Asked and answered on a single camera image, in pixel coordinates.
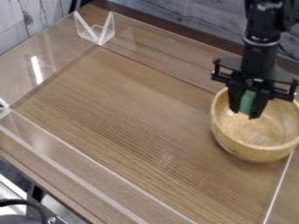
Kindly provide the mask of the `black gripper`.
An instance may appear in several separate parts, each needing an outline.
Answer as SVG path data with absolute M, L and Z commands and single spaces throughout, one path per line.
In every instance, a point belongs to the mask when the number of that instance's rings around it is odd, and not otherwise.
M 228 88 L 228 106 L 234 113 L 239 112 L 247 80 L 263 80 L 262 87 L 252 92 L 250 108 L 251 119 L 258 119 L 271 99 L 291 102 L 299 80 L 276 64 L 279 40 L 271 42 L 244 41 L 243 54 L 238 57 L 216 57 L 212 61 L 211 78 L 223 82 Z

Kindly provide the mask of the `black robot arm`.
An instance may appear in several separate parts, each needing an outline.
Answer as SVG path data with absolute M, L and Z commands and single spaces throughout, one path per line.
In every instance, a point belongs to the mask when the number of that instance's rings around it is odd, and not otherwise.
M 211 78 L 228 88 L 228 107 L 258 119 L 268 101 L 292 101 L 299 76 L 276 64 L 282 34 L 299 23 L 299 0 L 244 0 L 247 27 L 239 58 L 214 59 Z

